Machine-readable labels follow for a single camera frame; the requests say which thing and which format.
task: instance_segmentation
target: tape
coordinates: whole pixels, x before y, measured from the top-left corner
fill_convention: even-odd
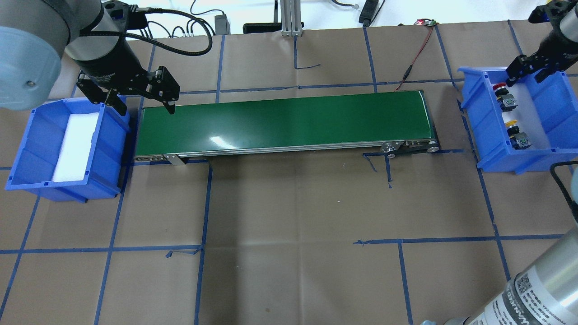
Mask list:
[[[293,67],[296,70],[300,70],[300,69],[315,68],[315,67],[319,67],[320,65],[321,64],[311,65],[309,67],[301,67],[301,68],[297,67],[297,36],[293,36]]]

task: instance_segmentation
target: cord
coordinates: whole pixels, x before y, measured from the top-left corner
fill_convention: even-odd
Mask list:
[[[401,80],[401,83],[399,84],[399,86],[394,90],[394,91],[398,91],[401,88],[401,85],[404,84],[405,80],[407,79],[407,77],[409,77],[409,73],[412,71],[413,68],[413,64],[416,63],[417,57],[420,56],[421,52],[424,50],[425,45],[428,43],[429,38],[432,36],[432,32],[434,31],[433,27],[429,28],[429,32],[428,35],[425,37],[423,44],[420,47],[420,50],[417,52],[416,56],[413,58],[412,63],[409,65],[409,67],[407,68],[407,70],[405,70],[405,73],[403,74],[403,79]]]
[[[554,181],[556,182],[556,184],[560,188],[560,191],[562,191],[562,195],[564,195],[564,199],[566,199],[566,203],[568,203],[568,206],[570,207],[570,210],[572,211],[572,216],[574,217],[574,220],[576,222],[578,222],[578,204],[576,203],[576,201],[574,201],[572,199],[572,197],[568,193],[568,190],[566,189],[566,187],[564,186],[564,184],[560,180],[560,177],[558,177],[558,175],[556,174],[556,171],[555,171],[556,167],[567,166],[567,165],[578,165],[578,161],[564,161],[564,162],[557,162],[555,164],[552,164],[550,166],[550,174],[552,175],[552,177],[554,178]]]
[[[80,34],[81,37],[86,37],[86,36],[123,36],[123,37],[129,37],[129,38],[134,38],[134,39],[140,39],[143,40],[147,43],[151,43],[152,45],[156,45],[162,49],[165,49],[167,51],[176,53],[176,54],[181,54],[183,56],[189,56],[189,57],[194,57],[194,56],[201,56],[203,54],[207,54],[211,48],[213,47],[213,38],[209,36],[209,44],[207,45],[207,48],[202,50],[202,51],[198,51],[198,52],[189,52],[189,51],[184,51],[184,50],[179,50],[176,49],[174,47],[165,45],[161,42],[158,42],[154,39],[149,39],[146,37],[142,37],[140,35],[137,34],[133,34],[133,33],[126,33],[126,32],[85,32],[85,33],[81,33]]]
[[[180,28],[181,32],[183,32],[183,35],[186,35],[186,33],[184,32],[183,27],[177,26],[177,27],[173,28],[173,33],[171,34],[172,37],[175,37],[175,31],[177,30],[177,28]]]
[[[341,6],[341,7],[352,7],[353,9],[359,9],[359,7],[360,7],[357,3],[355,3],[355,4],[341,3],[341,2],[339,2],[339,1],[337,1],[337,0],[331,0],[331,2],[333,2],[333,3],[335,3],[336,5]]]
[[[169,37],[171,37],[171,32],[169,32],[169,30],[168,30],[166,27],[164,27],[163,25],[157,23],[156,21],[152,21],[152,20],[149,20],[149,22],[147,23],[147,26],[148,26],[150,23],[159,25],[160,27],[162,27],[162,29],[165,30],[165,32],[166,32],[167,34],[169,34]]]
[[[134,38],[134,39],[140,39],[140,40],[143,40],[147,43],[151,43],[151,44],[156,45],[162,49],[165,49],[167,51],[171,51],[173,53],[181,54],[184,56],[201,56],[201,55],[206,54],[209,51],[211,51],[211,48],[213,47],[213,38],[211,37],[209,29],[207,28],[208,23],[205,20],[197,18],[197,17],[195,17],[189,13],[180,12],[178,10],[172,10],[172,9],[151,8],[150,10],[147,11],[147,13],[173,13],[173,14],[178,14],[180,16],[188,17],[188,18],[194,20],[195,22],[199,22],[201,27],[205,30],[205,32],[207,34],[207,38],[209,39],[209,44],[207,45],[207,48],[202,50],[202,51],[197,51],[197,52],[184,51],[184,50],[179,50],[179,49],[176,49],[174,47],[165,45],[161,42],[157,42],[154,39],[148,39],[144,36],[132,34],[132,33],[127,33],[127,32],[93,31],[93,32],[81,33],[80,36],[82,36],[82,37],[86,37],[86,36],[120,36],[120,37],[129,37],[129,38]]]
[[[210,29],[211,32],[213,33],[213,35],[215,35],[215,31],[213,29],[213,27],[211,27],[211,25],[209,25],[209,23],[207,23],[206,20],[204,20],[203,18],[199,18],[199,17],[195,17],[189,13],[186,12],[181,12],[178,10],[173,10],[173,9],[161,9],[161,8],[151,8],[150,10],[147,11],[147,13],[172,13],[172,14],[178,14],[179,16],[184,16],[187,17],[191,20],[194,20],[195,22],[199,23],[203,29],[205,30],[205,32],[207,33],[207,36],[210,38],[210,32],[207,30]]]
[[[189,32],[188,25],[189,25],[190,22],[192,22],[190,33],[191,33],[191,35],[193,35],[193,33],[192,33],[192,26],[196,23],[196,21],[194,21],[193,19],[191,19],[191,20],[189,20],[189,21],[187,22],[187,32]]]
[[[200,16],[202,14],[206,14],[206,13],[210,13],[210,12],[221,12],[221,14],[225,14],[225,12],[222,11],[221,9],[210,9],[210,10],[207,10],[207,11],[201,12],[201,13],[193,13],[192,12],[192,6],[195,5],[195,2],[197,2],[197,0],[193,0],[193,2],[191,4],[191,8],[188,10],[191,14],[193,14],[195,16]]]

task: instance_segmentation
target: screw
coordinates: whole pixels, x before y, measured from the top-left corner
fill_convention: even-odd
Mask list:
[[[430,141],[430,142],[428,142],[428,144],[429,144],[429,145],[437,145],[438,143],[437,143],[437,141]],[[438,151],[438,150],[439,150],[439,147],[438,147],[438,146],[434,146],[434,147],[429,147],[427,151],[428,151],[429,153],[433,153],[433,152],[436,152],[436,151]]]

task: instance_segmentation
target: blue tape line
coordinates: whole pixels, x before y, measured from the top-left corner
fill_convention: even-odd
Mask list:
[[[182,91],[179,95],[195,95],[195,94],[215,94],[216,90],[193,90],[193,91]]]
[[[207,164],[210,163],[207,159],[189,159],[185,164]],[[148,165],[170,165],[171,163],[166,160],[162,161],[134,161],[131,163],[132,166],[148,166]]]
[[[453,82],[455,80],[452,79],[432,79],[432,80],[410,80],[410,81],[404,81],[403,83],[428,83],[428,82],[432,82],[432,83],[442,83],[442,82]],[[402,83],[401,81],[398,82],[385,82],[385,84],[400,84]]]
[[[213,183],[213,167],[209,165],[209,175],[207,177],[207,193],[205,197],[205,221],[203,223],[203,238],[201,240],[203,247],[207,243],[207,226],[209,223],[209,206],[211,202],[211,186]],[[195,299],[195,325],[199,324],[199,311],[201,308],[201,288],[203,282],[203,268],[205,267],[205,250],[201,250],[201,259],[199,262],[199,274],[197,277],[197,297]]]
[[[202,249],[195,249],[193,251],[185,251],[185,250],[170,250],[166,255],[165,258],[171,258],[173,256],[173,253],[183,253],[183,254],[189,254],[189,255],[196,255],[198,252],[200,252]]]
[[[76,94],[76,83],[74,83],[74,86],[72,87],[71,98],[73,98],[75,94]]]
[[[203,238],[201,244],[207,243],[207,227],[209,222],[209,205],[211,202],[211,185],[213,183],[213,167],[209,165],[209,176],[207,177],[207,193],[205,195],[205,217],[203,222]]]
[[[527,239],[559,239],[562,238],[564,234],[546,234],[546,235],[511,235],[511,236],[500,236],[503,241],[519,241]]]
[[[412,304],[409,300],[409,288],[407,287],[407,275],[405,272],[405,260],[403,258],[403,247],[398,243],[399,268],[401,271],[401,281],[403,283],[403,296],[405,297],[405,309],[407,311],[407,323],[413,325]]]
[[[371,55],[371,47],[369,45],[369,37],[367,36],[367,28],[363,28],[363,35],[365,37],[365,47],[367,47],[367,55],[369,57],[369,67],[371,68],[371,80],[373,81],[373,92],[377,93],[377,84],[375,79],[375,68],[373,67],[373,56]]]
[[[199,312],[201,310],[201,289],[203,284],[203,269],[205,267],[205,250],[201,250],[201,260],[199,262],[199,273],[197,276],[197,296],[195,298],[195,325],[199,325]]]
[[[319,67],[320,65],[321,64],[316,64],[316,65],[311,65],[309,67],[297,68],[297,36],[293,36],[293,67],[296,70],[300,70],[300,69],[315,68],[315,67]]]
[[[153,45],[153,48],[150,50],[150,57],[149,57],[149,72],[153,68],[153,59],[154,59],[154,51],[157,48],[156,45]]]
[[[510,32],[512,33],[512,38],[514,39],[514,43],[516,43],[516,47],[518,48],[518,52],[520,54],[523,54],[522,48],[520,47],[520,43],[518,42],[518,37],[516,37],[516,32],[514,31],[514,26],[512,26],[512,21],[510,21],[508,19],[507,24],[510,27]]]
[[[221,76],[223,75],[223,53],[225,53],[225,35],[221,38],[221,52],[218,57],[218,73],[217,73],[217,91],[215,95],[215,103],[219,102],[221,93]]]
[[[540,239],[560,239],[563,234],[542,234],[542,235],[509,235],[500,236],[501,241],[521,241],[521,240],[540,240]],[[368,241],[358,240],[353,245],[382,245],[397,243],[453,243],[453,242],[487,242],[495,241],[496,236],[481,237],[432,237],[432,238],[398,238],[398,239],[371,239]]]
[[[387,158],[386,155],[383,155],[383,157],[386,159],[386,173],[387,173],[387,186],[389,186],[389,188],[391,188],[391,171],[390,171],[390,159]]]
[[[458,86],[456,86],[456,84],[454,82],[454,76],[451,74],[450,60],[447,59],[446,48],[443,45],[442,35],[439,32],[438,25],[435,25],[434,28],[435,28],[435,34],[437,34],[437,36],[438,36],[439,46],[442,49],[443,60],[446,62],[447,73],[450,75],[451,83],[454,85],[454,87],[456,89],[458,89]]]
[[[342,83],[342,84],[312,84],[309,86],[297,86],[298,89],[310,89],[310,88],[339,88],[339,87],[360,87],[360,86],[376,86],[378,84],[386,84],[385,82],[380,83]]]
[[[461,109],[460,101],[458,101],[458,107]],[[475,153],[475,148],[474,148],[473,140],[472,140],[472,134],[469,131],[468,123],[466,122],[466,118],[464,116],[462,116],[462,122],[464,123],[464,128],[466,129],[466,132],[468,133],[468,139],[469,139],[470,145],[472,147],[472,153],[473,153],[474,158],[476,160],[477,176],[480,179],[481,190],[482,190],[482,193],[484,194],[484,200],[486,201],[486,208],[488,209],[488,214],[490,215],[490,221],[492,222],[492,228],[494,229],[494,235],[496,238],[496,244],[498,245],[498,252],[500,254],[500,259],[502,260],[502,266],[504,269],[504,274],[506,275],[506,280],[509,281],[510,280],[510,270],[507,266],[506,255],[504,254],[502,241],[500,240],[500,233],[498,231],[498,225],[496,225],[495,220],[494,220],[494,211],[492,210],[492,205],[490,203],[490,196],[488,195],[488,190],[486,188],[486,181],[484,180],[484,175],[482,174],[481,169],[477,167],[477,163],[479,161],[478,161],[477,155]]]
[[[494,241],[495,236],[482,237],[440,237],[440,238],[402,238],[402,239],[371,239],[358,240],[354,245],[392,244],[392,243],[453,243],[453,242],[484,242]]]
[[[154,51],[156,49],[156,46],[153,45],[153,48],[151,50],[150,53],[150,58],[149,58],[149,72],[151,70],[151,67],[153,66],[153,59],[154,59]],[[135,126],[135,134],[134,134],[134,138],[132,141],[132,148],[131,148],[131,157],[134,157],[135,155],[135,150],[136,150],[136,136],[138,134],[138,127],[139,127],[139,120],[141,118],[142,115],[142,111],[143,111],[143,105],[145,103],[145,98],[141,97],[140,98],[140,105],[139,105],[139,110],[138,110],[138,115],[136,117],[136,126]],[[106,280],[108,279],[108,271],[110,268],[110,259],[112,258],[112,252],[113,252],[113,248],[114,248],[114,240],[116,239],[116,232],[118,230],[118,221],[120,219],[120,212],[123,208],[123,202],[124,202],[124,194],[126,193],[126,189],[127,189],[127,184],[128,184],[128,177],[131,174],[132,171],[132,165],[129,165],[127,167],[127,170],[125,171],[124,174],[124,179],[123,179],[123,187],[121,189],[120,192],[120,197],[118,199],[118,207],[116,210],[116,215],[114,217],[114,225],[112,228],[112,234],[110,236],[110,243],[109,243],[109,251],[108,254],[106,255],[106,264],[105,264],[105,270],[104,273],[102,275],[102,283],[101,283],[101,290],[100,293],[98,294],[98,303],[97,303],[97,311],[95,313],[94,316],[94,325],[98,325],[98,322],[100,320],[101,317],[101,308],[102,308],[102,299],[104,298],[104,294],[105,294],[105,288],[106,288]]]
[[[438,153],[462,153],[464,152],[464,149],[446,149],[446,150],[438,150],[436,152],[433,152],[433,154],[438,154]]]
[[[145,165],[170,165],[169,161],[135,161],[131,165],[133,166],[145,166]]]
[[[86,248],[36,248],[0,250],[0,254],[49,254],[49,253],[102,253],[102,252],[153,252],[157,250],[194,250],[203,245],[164,245],[164,246],[122,246],[122,247],[86,247]]]
[[[47,253],[95,253],[95,252],[108,252],[109,248],[98,247],[98,248],[37,248],[37,249],[25,249],[24,254],[47,254]]]
[[[377,172],[377,170],[375,169],[375,166],[373,166],[373,163],[371,162],[371,159],[369,159],[369,156],[374,156],[374,155],[367,155],[367,154],[363,154],[363,158],[365,158],[367,161],[369,161],[369,165],[371,166],[371,169],[373,169],[374,172]]]
[[[225,90],[221,90],[221,93],[243,93],[243,92],[247,92],[247,91],[285,90],[285,89],[292,89],[292,88],[298,88],[298,86],[225,89]]]
[[[12,274],[10,275],[10,280],[8,281],[8,286],[6,292],[4,293],[4,299],[2,299],[2,305],[0,306],[0,320],[4,314],[4,309],[6,308],[6,303],[8,302],[8,296],[14,284],[14,279],[16,278],[16,272],[18,271],[18,266],[20,265],[20,260],[22,259],[22,251],[26,247],[26,241],[28,240],[28,235],[30,234],[30,229],[32,228],[32,223],[34,222],[34,217],[36,216],[36,210],[38,210],[38,204],[40,203],[40,196],[36,196],[36,202],[34,202],[34,208],[32,208],[32,213],[30,214],[30,220],[26,226],[26,231],[24,232],[24,238],[20,244],[20,250],[18,256],[16,257],[16,262],[14,263],[14,268],[12,269]]]

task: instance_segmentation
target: qr code label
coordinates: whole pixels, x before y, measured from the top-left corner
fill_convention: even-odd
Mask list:
[[[516,281],[516,286],[518,287],[518,294],[524,294],[526,291],[532,288],[530,279],[528,279],[528,274],[524,274],[518,281]]]

